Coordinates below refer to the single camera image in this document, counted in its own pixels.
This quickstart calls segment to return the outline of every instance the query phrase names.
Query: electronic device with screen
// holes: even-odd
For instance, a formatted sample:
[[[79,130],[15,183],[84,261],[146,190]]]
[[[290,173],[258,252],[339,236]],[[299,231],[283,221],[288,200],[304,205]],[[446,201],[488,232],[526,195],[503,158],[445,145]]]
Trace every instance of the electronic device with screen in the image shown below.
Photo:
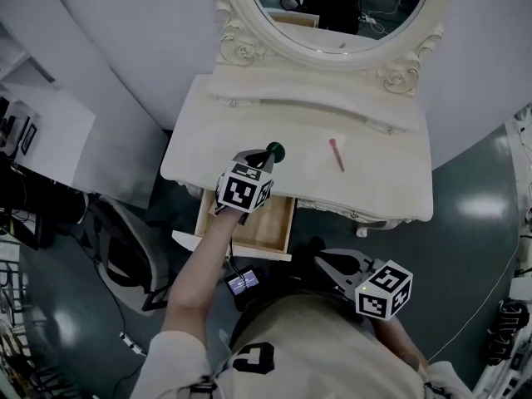
[[[247,303],[257,298],[267,282],[264,271],[261,268],[248,266],[238,273],[233,273],[224,281],[233,294],[236,308],[243,312]]]

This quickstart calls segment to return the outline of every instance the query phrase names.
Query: green round object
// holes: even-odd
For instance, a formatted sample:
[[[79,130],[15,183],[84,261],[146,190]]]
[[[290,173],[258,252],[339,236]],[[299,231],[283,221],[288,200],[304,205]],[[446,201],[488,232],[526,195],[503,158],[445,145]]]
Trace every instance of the green round object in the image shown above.
[[[273,155],[275,155],[276,163],[280,163],[282,160],[284,160],[286,150],[284,150],[284,146],[282,146],[280,143],[272,142],[266,147],[266,149],[271,150]]]

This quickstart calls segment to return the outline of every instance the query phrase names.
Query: small display screen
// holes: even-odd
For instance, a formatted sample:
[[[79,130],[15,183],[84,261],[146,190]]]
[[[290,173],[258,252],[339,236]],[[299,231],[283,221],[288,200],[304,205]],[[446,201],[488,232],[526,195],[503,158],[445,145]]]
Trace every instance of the small display screen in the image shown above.
[[[227,284],[229,285],[229,288],[231,288],[231,291],[233,292],[235,296],[238,296],[240,293],[242,293],[247,288],[253,287],[254,285],[259,285],[259,281],[257,280],[257,277],[253,273],[253,270],[249,270],[246,273],[243,273],[242,278],[236,275],[235,278],[227,282]]]

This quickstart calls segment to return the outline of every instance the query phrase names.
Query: oval mirror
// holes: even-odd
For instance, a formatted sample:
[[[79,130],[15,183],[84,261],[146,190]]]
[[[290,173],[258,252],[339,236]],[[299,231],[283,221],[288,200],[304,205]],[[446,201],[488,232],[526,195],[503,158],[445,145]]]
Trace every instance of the oval mirror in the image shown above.
[[[383,44],[425,0],[254,0],[285,37],[308,49],[348,54]]]

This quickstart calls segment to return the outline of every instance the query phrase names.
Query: black and white marker cube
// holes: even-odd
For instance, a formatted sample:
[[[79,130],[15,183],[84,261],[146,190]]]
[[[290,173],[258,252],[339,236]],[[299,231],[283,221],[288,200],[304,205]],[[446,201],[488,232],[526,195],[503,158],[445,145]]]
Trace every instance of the black and white marker cube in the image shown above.
[[[271,173],[233,160],[224,173],[218,201],[228,207],[252,213],[266,202],[272,184]]]
[[[412,274],[388,261],[355,290],[357,313],[387,321],[410,299]]]

